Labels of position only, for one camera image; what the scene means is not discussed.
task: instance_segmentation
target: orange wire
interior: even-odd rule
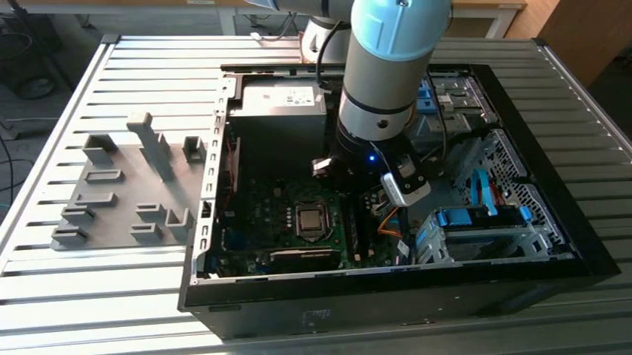
[[[490,184],[490,186],[491,186],[491,191],[494,191],[497,204],[503,205],[505,204],[505,198],[502,198],[501,191],[497,189],[497,186],[493,183]]]
[[[396,231],[388,231],[386,229],[383,229],[383,226],[386,226],[386,223],[387,221],[391,219],[392,215],[395,214],[396,210],[399,209],[399,207],[395,207],[390,213],[387,214],[386,218],[383,219],[382,223],[379,224],[379,227],[376,227],[376,233],[379,234],[387,234],[387,235],[392,235],[395,237],[402,237],[400,233],[398,233]]]

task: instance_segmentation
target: open computer tower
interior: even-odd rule
[[[313,176],[343,67],[330,90],[312,66],[221,70],[179,303],[217,336],[510,314],[618,273],[487,66],[428,67],[406,135],[431,192],[406,209],[370,174]]]

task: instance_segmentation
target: label sticker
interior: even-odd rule
[[[313,89],[311,87],[265,88],[263,102],[273,107],[313,106]]]
[[[323,320],[328,320],[331,318],[331,309],[319,309],[317,311],[305,311],[303,312],[303,326],[304,327],[313,327]]]
[[[410,253],[410,248],[402,240],[396,243],[396,249],[402,252],[403,256],[407,257],[407,254]]]
[[[189,5],[215,5],[213,0],[187,0]]]

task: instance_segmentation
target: cpu socket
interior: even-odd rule
[[[309,243],[327,233],[327,208],[322,203],[299,204],[296,211],[296,235]]]

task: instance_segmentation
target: slotted aluminum surface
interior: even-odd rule
[[[128,36],[96,51],[0,228],[6,236],[0,349],[10,354],[629,354],[629,141],[546,48],[530,41],[447,40],[432,59],[494,69],[618,261],[619,276],[509,317],[221,344],[176,310],[183,247],[56,252],[48,243],[85,162],[78,147],[86,135],[113,132],[116,143],[137,143],[124,122],[141,110],[153,114],[154,130],[179,143],[208,127],[219,65],[296,63],[299,50],[293,40],[257,44],[247,37]]]

